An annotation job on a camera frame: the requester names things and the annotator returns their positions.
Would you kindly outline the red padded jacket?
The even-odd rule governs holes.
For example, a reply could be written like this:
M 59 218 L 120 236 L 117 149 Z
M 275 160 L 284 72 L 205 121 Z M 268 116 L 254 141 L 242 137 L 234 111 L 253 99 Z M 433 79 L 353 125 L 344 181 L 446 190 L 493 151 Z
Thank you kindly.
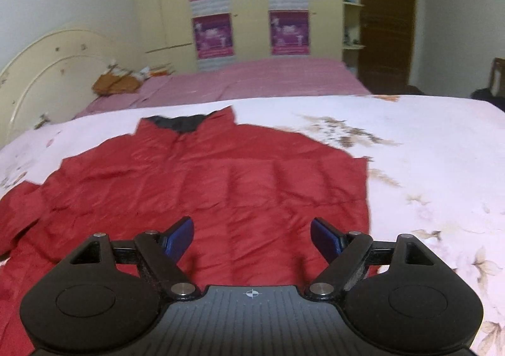
M 21 299 L 90 235 L 129 240 L 194 222 L 181 268 L 199 285 L 304 285 L 324 266 L 310 240 L 321 218 L 369 230 L 367 162 L 299 133 L 239 125 L 231 108 L 189 133 L 141 120 L 64 160 L 42 184 L 1 201 L 1 352 L 33 349 Z

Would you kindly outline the white floral bed cover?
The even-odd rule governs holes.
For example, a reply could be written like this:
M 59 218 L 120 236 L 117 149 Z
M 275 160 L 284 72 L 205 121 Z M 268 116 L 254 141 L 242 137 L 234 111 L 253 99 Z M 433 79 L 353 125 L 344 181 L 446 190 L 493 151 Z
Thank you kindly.
M 94 114 L 18 137 L 1 152 L 1 201 L 42 184 L 68 158 L 133 134 L 141 120 L 179 133 L 231 108 L 239 125 L 299 133 L 367 162 L 369 230 L 412 232 L 484 305 L 473 349 L 504 352 L 504 114 L 487 102 L 434 96 L 232 100 Z

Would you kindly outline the orange brown cloth pile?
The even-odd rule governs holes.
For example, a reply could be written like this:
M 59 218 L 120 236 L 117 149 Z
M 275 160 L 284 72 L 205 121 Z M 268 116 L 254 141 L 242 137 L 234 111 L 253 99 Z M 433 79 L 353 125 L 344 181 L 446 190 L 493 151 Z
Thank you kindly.
M 117 94 L 132 94 L 142 85 L 142 82 L 132 75 L 116 76 L 102 74 L 93 84 L 92 91 L 98 96 L 112 96 Z

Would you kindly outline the cream wooden headboard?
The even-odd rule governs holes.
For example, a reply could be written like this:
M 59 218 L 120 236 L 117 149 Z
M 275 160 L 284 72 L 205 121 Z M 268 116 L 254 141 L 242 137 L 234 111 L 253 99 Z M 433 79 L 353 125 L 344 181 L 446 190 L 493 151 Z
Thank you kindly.
M 30 44 L 1 71 L 1 144 L 46 120 L 73 119 L 96 98 L 92 86 L 114 62 L 140 69 L 145 59 L 132 44 L 83 29 Z

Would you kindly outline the wooden chair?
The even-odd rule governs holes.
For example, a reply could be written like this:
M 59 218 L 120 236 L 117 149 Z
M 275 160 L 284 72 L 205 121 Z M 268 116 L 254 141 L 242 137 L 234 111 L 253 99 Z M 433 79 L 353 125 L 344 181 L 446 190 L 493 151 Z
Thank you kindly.
M 494 58 L 491 63 L 489 89 L 494 96 L 505 97 L 505 60 Z

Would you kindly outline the purple poster lower left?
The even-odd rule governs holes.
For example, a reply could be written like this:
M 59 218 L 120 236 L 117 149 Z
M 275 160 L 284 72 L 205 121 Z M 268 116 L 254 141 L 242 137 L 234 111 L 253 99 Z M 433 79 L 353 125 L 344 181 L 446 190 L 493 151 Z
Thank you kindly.
M 201 72 L 215 71 L 235 62 L 230 14 L 193 18 L 193 39 Z

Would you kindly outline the purple poster lower right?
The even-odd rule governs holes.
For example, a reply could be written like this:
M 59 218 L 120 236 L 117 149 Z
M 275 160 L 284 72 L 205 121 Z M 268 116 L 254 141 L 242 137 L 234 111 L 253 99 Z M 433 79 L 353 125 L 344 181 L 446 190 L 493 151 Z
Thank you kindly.
M 272 55 L 309 55 L 310 23 L 307 11 L 271 11 Z

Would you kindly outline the cream yellow wardrobe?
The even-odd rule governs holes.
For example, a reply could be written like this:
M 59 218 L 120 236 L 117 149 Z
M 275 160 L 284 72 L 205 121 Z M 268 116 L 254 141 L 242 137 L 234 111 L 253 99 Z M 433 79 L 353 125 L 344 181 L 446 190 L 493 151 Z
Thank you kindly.
M 169 64 L 176 73 L 198 70 L 190 0 L 136 0 L 142 44 L 151 67 Z M 269 0 L 229 0 L 237 61 L 271 55 Z M 308 0 L 309 55 L 341 60 L 342 0 Z

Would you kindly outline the brown wooden door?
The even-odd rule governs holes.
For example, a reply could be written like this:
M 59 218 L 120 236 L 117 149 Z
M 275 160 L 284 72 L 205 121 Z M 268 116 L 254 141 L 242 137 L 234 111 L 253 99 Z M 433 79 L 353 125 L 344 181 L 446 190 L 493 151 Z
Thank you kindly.
M 358 75 L 374 94 L 406 92 L 413 52 L 415 0 L 360 0 Z

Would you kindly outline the cream corner shelf unit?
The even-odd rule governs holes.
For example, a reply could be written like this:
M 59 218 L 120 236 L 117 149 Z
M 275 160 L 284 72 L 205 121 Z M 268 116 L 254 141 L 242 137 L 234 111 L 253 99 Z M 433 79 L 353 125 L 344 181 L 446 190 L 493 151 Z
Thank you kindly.
M 359 53 L 365 47 L 360 26 L 360 13 L 364 6 L 361 0 L 343 0 L 342 59 L 355 77 L 359 75 Z

